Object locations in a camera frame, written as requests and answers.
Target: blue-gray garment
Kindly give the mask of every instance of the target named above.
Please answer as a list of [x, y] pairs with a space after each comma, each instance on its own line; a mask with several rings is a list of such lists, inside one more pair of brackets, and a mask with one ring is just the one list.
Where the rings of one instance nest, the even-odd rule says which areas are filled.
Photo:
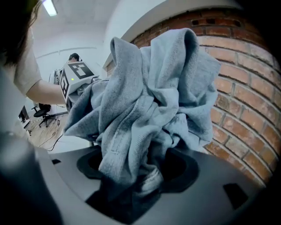
[[110, 79], [90, 85], [70, 111], [65, 135], [96, 140], [108, 200], [134, 185], [134, 195], [156, 190], [168, 148], [197, 150], [213, 137], [210, 110], [220, 63], [199, 50], [190, 29], [170, 30], [138, 49], [111, 41]]

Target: fluorescent light fixture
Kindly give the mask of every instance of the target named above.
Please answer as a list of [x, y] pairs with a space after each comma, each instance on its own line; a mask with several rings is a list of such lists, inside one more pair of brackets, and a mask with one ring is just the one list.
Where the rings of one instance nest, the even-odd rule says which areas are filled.
[[42, 2], [43, 2], [45, 9], [47, 10], [47, 13], [50, 16], [55, 16], [58, 14], [56, 11], [56, 8], [54, 7], [54, 3], [52, 0], [42, 0]]

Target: black chair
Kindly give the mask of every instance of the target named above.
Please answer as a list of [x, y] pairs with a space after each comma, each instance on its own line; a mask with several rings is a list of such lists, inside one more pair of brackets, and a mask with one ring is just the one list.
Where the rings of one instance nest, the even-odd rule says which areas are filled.
[[34, 114], [34, 117], [43, 117], [43, 121], [39, 124], [39, 127], [41, 127], [41, 124], [46, 122], [46, 127], [48, 127], [47, 121], [49, 119], [54, 118], [53, 115], [49, 115], [48, 112], [51, 110], [51, 105], [44, 105], [39, 103], [39, 108], [40, 110], [36, 110], [36, 106], [33, 107], [32, 109], [34, 109], [36, 111], [36, 113]]

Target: dark hair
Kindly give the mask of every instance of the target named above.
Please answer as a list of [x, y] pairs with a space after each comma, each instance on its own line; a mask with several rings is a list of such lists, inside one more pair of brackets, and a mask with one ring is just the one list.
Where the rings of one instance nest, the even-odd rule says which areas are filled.
[[71, 54], [68, 60], [71, 60], [72, 58], [76, 59], [79, 62], [79, 58], [80, 57], [79, 57], [79, 55], [77, 53]]
[[26, 47], [28, 29], [37, 18], [40, 0], [3, 1], [0, 35], [0, 62], [16, 65]]

